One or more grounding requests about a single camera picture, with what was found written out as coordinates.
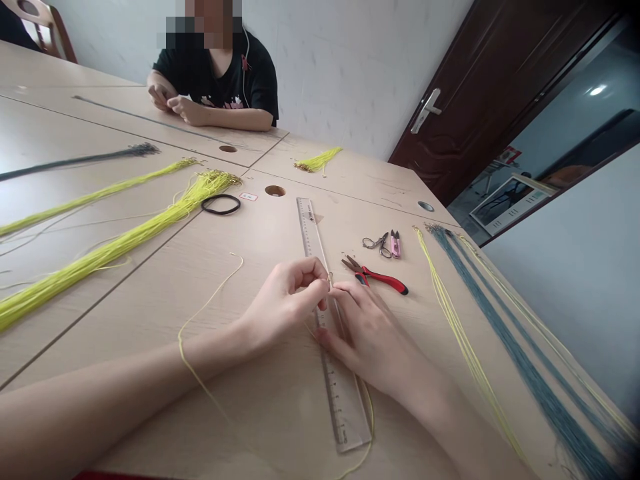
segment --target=door handle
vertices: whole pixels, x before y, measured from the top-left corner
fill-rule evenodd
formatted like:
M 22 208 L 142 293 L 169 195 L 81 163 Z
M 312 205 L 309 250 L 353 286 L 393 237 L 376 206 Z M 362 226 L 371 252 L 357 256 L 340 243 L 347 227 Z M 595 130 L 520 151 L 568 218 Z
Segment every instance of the door handle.
M 430 113 L 433 113 L 434 115 L 440 115 L 442 113 L 442 110 L 434 107 L 435 101 L 438 100 L 439 96 L 440 89 L 434 89 L 431 92 L 429 98 L 427 99 L 427 102 L 422 106 L 422 110 L 420 110 L 418 118 L 416 118 L 415 122 L 413 122 L 413 125 L 411 126 L 412 134 L 416 135 L 420 131 L 420 127 L 422 127 L 422 124 L 425 122 L 427 116 Z

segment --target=pink thread snips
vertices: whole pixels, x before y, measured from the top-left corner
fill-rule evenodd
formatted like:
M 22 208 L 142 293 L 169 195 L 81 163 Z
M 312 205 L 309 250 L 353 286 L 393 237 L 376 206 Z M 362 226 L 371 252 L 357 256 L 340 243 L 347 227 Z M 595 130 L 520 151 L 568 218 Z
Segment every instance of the pink thread snips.
M 393 258 L 400 258 L 400 233 L 398 230 L 395 232 L 391 230 L 391 254 Z

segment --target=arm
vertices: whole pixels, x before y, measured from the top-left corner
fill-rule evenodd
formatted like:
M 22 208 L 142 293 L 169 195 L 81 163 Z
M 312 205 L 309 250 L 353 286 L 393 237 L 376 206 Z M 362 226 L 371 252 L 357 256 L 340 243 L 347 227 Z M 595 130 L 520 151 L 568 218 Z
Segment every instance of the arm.
M 147 87 L 153 105 L 158 110 L 170 111 L 171 109 L 167 106 L 168 100 L 178 96 L 171 82 L 158 70 L 151 70 L 147 77 Z
M 276 266 L 242 318 L 183 343 L 186 358 L 206 381 L 259 355 L 326 308 L 326 278 L 316 258 Z M 174 344 L 0 395 L 0 477 L 72 478 L 196 385 Z
M 269 131 L 273 115 L 262 109 L 225 110 L 203 107 L 184 98 L 176 97 L 167 102 L 169 109 L 180 115 L 194 127 L 222 127 L 249 131 Z
M 352 343 L 319 329 L 320 343 L 378 390 L 395 398 L 436 439 L 468 480 L 536 476 L 455 384 L 420 352 L 370 288 L 336 283 L 330 296 L 347 318 Z

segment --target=white wall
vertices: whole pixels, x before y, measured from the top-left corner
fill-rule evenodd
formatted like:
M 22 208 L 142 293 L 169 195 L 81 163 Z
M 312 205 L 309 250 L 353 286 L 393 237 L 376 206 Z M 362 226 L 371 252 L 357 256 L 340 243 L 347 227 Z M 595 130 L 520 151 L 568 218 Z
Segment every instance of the white wall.
M 590 95 L 590 90 L 599 85 L 606 85 L 605 90 Z M 516 162 L 536 178 L 624 109 L 640 110 L 640 55 L 614 42 L 511 142 L 522 152 Z M 512 171 L 496 173 L 492 190 Z
M 639 179 L 637 145 L 483 249 L 628 415 L 640 393 Z
M 179 0 L 48 0 L 80 64 L 143 83 Z M 243 0 L 279 81 L 279 126 L 388 160 L 472 0 Z

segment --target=black t-shirt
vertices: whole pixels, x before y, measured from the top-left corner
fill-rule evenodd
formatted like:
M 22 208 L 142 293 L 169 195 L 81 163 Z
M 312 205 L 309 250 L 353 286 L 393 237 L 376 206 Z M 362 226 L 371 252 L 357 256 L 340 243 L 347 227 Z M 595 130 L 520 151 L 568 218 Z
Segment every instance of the black t-shirt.
M 0 0 L 0 40 L 8 41 L 21 47 L 40 51 L 31 39 L 22 20 Z
M 262 43 L 252 34 L 248 33 L 248 36 L 251 48 L 246 72 L 243 71 L 243 56 L 247 52 L 244 33 L 233 34 L 231 64 L 218 79 L 213 74 L 209 50 L 196 47 L 204 45 L 203 42 L 198 43 L 197 38 L 195 41 L 193 38 L 178 40 L 175 48 L 162 50 L 153 69 L 162 73 L 180 95 L 188 95 L 196 103 L 224 109 L 262 109 L 273 115 L 272 125 L 275 127 L 278 120 L 275 67 Z

